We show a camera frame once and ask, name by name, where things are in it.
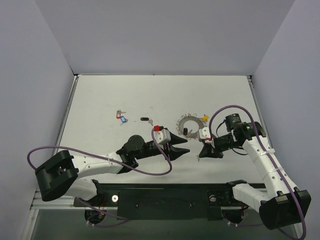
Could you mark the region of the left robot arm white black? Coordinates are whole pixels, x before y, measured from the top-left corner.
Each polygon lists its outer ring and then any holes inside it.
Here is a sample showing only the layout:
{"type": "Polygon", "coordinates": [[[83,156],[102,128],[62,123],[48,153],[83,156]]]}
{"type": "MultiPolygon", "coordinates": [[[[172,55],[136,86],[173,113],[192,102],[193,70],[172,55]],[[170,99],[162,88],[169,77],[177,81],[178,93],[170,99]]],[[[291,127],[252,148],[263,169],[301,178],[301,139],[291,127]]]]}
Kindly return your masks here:
{"type": "Polygon", "coordinates": [[[99,182],[91,176],[139,172],[138,160],[162,155],[170,164],[190,152],[187,148],[177,147],[187,140],[167,129],[152,132],[151,137],[152,140],[146,142],[142,136],[133,135],[119,150],[106,155],[77,150],[78,155],[73,156],[70,153],[73,148],[62,147],[34,170],[41,199],[50,202],[70,196],[97,206],[103,200],[103,193],[99,190],[99,182]]]}

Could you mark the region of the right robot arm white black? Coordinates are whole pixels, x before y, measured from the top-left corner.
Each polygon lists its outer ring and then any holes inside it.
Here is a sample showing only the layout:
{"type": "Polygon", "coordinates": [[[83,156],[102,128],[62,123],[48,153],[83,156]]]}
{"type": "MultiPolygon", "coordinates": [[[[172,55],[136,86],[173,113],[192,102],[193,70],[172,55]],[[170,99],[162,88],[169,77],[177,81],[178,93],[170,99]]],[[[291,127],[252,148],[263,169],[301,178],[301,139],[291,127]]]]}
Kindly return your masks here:
{"type": "Polygon", "coordinates": [[[200,158],[222,158],[223,153],[234,148],[243,148],[258,170],[266,192],[263,193],[244,180],[229,182],[223,192],[224,201],[230,205],[238,201],[259,213],[269,230],[300,223],[311,203],[307,190],[300,190],[289,178],[271,148],[266,133],[258,122],[242,122],[239,114],[225,117],[227,134],[217,137],[208,127],[198,130],[198,139],[203,143],[200,158]]]}

